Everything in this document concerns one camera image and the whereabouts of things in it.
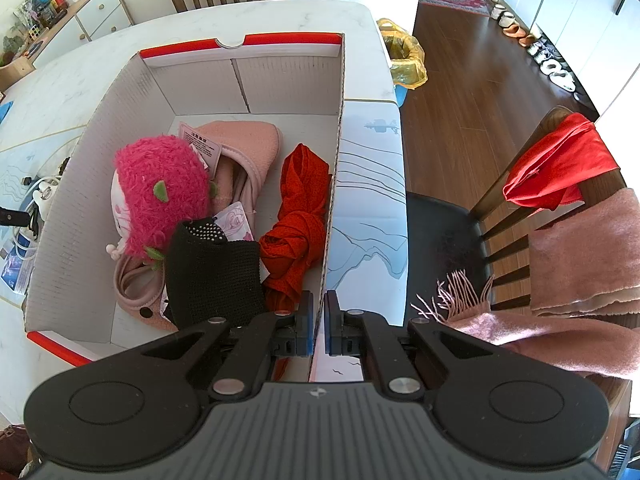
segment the wooden floor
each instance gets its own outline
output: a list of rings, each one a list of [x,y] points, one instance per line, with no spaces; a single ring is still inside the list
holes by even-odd
[[[595,119],[488,17],[419,4],[414,35],[424,49],[429,79],[409,91],[400,108],[408,191],[471,209],[552,107],[563,105]],[[493,217],[505,216],[509,206]],[[533,225],[521,224],[494,238],[490,250]],[[494,273],[528,263],[528,254],[521,253],[494,266]],[[528,293],[525,280],[499,287],[495,300]]]

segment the red fabric on chair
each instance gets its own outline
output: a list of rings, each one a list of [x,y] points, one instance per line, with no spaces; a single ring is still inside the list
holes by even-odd
[[[260,257],[270,275],[264,280],[269,310],[293,312],[307,269],[324,254],[324,211],[329,165],[304,144],[284,160],[278,222],[260,238]]]
[[[575,113],[519,158],[502,192],[517,205],[553,210],[582,199],[579,182],[617,168],[593,123]]]

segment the black chair seat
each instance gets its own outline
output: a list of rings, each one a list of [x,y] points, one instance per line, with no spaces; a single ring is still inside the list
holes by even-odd
[[[430,196],[407,192],[406,220],[409,241],[409,273],[406,284],[404,325],[418,316],[411,303],[422,307],[419,294],[438,303],[438,281],[447,274],[466,270],[479,296],[490,275],[479,223],[469,211]]]

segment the pink fur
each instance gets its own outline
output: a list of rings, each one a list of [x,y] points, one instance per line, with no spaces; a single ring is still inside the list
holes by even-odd
[[[145,137],[118,150],[114,164],[131,214],[127,254],[148,260],[145,246],[164,254],[178,223],[207,216],[209,177],[185,140]],[[159,180],[169,202],[154,196]]]

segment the green leaf on plush toy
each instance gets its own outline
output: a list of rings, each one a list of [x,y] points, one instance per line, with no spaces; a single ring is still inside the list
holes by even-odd
[[[169,195],[166,192],[166,184],[164,183],[164,180],[158,180],[154,186],[154,196],[162,201],[162,202],[169,202]]]
[[[158,249],[155,249],[153,247],[148,247],[145,245],[145,253],[152,260],[158,260],[158,261],[164,260],[164,254],[162,254],[160,251],[158,251]]]

